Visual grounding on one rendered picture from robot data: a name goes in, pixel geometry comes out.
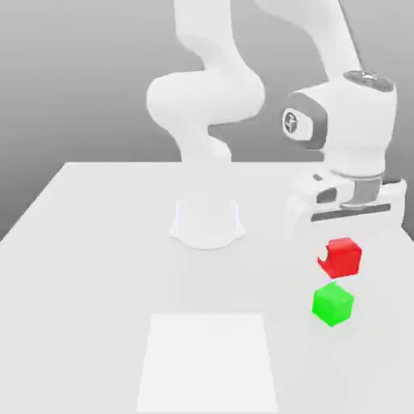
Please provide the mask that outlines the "small red cube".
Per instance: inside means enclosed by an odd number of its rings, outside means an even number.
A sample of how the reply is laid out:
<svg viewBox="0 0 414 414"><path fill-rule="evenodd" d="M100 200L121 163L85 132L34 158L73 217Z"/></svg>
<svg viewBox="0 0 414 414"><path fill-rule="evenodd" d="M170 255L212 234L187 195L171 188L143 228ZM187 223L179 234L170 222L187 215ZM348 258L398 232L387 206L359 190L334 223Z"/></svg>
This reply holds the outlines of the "small red cube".
<svg viewBox="0 0 414 414"><path fill-rule="evenodd" d="M362 249L351 238L331 239L326 245L326 258L318 264L331 279L358 274Z"/></svg>

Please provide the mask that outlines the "small green cube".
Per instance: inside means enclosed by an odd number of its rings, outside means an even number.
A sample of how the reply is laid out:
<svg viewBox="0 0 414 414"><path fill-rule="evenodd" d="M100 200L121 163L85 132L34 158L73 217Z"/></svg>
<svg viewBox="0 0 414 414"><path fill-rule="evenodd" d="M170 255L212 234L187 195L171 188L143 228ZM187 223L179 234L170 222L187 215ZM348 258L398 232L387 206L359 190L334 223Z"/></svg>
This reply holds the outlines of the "small green cube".
<svg viewBox="0 0 414 414"><path fill-rule="evenodd" d="M336 282L331 282L314 292L312 313L334 327L349 319L353 310L354 296Z"/></svg>

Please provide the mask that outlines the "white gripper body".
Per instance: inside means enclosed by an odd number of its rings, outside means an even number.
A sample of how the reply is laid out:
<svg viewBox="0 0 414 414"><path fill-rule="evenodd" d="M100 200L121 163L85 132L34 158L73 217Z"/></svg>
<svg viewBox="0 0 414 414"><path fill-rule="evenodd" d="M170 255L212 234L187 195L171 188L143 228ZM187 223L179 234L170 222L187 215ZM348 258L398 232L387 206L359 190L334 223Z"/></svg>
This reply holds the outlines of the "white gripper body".
<svg viewBox="0 0 414 414"><path fill-rule="evenodd" d="M323 242L396 230L406 191L400 178L297 178L285 204L285 237Z"/></svg>

